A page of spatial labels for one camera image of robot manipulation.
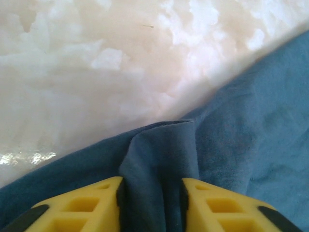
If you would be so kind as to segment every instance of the white stone surface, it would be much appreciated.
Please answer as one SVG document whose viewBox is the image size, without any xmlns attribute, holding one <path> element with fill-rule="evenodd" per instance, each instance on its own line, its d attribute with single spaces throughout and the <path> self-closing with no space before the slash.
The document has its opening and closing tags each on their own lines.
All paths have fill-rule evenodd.
<svg viewBox="0 0 309 232">
<path fill-rule="evenodd" d="M 308 0 L 0 0 L 0 186 L 182 116 L 308 25 Z"/>
</svg>

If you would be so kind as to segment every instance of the black rubber edge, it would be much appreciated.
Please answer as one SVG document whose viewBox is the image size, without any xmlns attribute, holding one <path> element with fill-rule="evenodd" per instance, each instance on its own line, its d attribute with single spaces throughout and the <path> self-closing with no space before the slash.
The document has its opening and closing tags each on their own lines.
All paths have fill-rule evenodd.
<svg viewBox="0 0 309 232">
<path fill-rule="evenodd" d="M 180 200 L 180 213 L 182 217 L 183 232 L 185 232 L 187 228 L 187 211 L 189 209 L 189 194 L 183 180 L 181 181 L 180 184 L 179 200 Z"/>
<path fill-rule="evenodd" d="M 117 197 L 117 205 L 119 207 L 119 225 L 120 225 L 120 231 L 123 231 L 126 227 L 126 217 L 125 217 L 125 203 L 126 203 L 126 190 L 125 190 L 125 180 L 122 179 L 120 182 L 120 185 L 117 189 L 116 193 Z"/>
<path fill-rule="evenodd" d="M 282 232 L 302 232 L 296 225 L 276 210 L 259 206 L 258 210 Z"/>
<path fill-rule="evenodd" d="M 29 209 L 16 218 L 11 224 L 4 227 L 0 232 L 24 232 L 48 209 L 49 205 L 47 204 L 42 204 L 35 208 Z"/>
</svg>

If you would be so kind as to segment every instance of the marble countertop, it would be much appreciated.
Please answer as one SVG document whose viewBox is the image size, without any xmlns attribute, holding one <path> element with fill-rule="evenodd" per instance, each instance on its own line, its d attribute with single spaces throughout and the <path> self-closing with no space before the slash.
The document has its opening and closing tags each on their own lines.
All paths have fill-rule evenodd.
<svg viewBox="0 0 309 232">
<path fill-rule="evenodd" d="M 181 117 L 308 28 L 308 0 L 0 0 L 0 187 Z"/>
</svg>

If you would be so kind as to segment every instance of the rectangular hole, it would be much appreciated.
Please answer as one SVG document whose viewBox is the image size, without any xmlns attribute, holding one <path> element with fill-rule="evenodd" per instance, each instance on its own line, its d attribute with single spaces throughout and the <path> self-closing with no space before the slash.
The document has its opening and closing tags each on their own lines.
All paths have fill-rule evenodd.
<svg viewBox="0 0 309 232">
<path fill-rule="evenodd" d="M 195 188 L 198 190 L 209 190 L 209 188 L 202 186 L 202 185 L 196 185 Z"/>
<path fill-rule="evenodd" d="M 110 184 L 105 184 L 105 185 L 98 187 L 97 189 L 108 189 L 109 187 L 110 187 Z"/>
<path fill-rule="evenodd" d="M 229 198 L 213 198 L 206 200 L 211 211 L 214 213 L 241 213 L 241 206 Z"/>
<path fill-rule="evenodd" d="M 264 232 L 252 218 L 220 219 L 219 223 L 225 232 Z"/>
<path fill-rule="evenodd" d="M 80 232 L 87 219 L 57 218 L 44 232 Z"/>
<path fill-rule="evenodd" d="M 80 197 L 72 200 L 63 209 L 64 212 L 92 212 L 96 208 L 99 198 Z"/>
</svg>

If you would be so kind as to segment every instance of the blue fabric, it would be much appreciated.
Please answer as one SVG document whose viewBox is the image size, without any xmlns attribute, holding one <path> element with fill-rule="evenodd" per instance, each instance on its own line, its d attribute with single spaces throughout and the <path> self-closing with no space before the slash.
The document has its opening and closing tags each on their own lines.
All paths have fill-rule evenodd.
<svg viewBox="0 0 309 232">
<path fill-rule="evenodd" d="M 41 200 L 122 175 L 126 231 L 182 231 L 182 177 L 268 202 L 309 231 L 308 99 L 309 32 L 183 119 L 103 140 L 0 189 L 0 228 Z"/>
</svg>

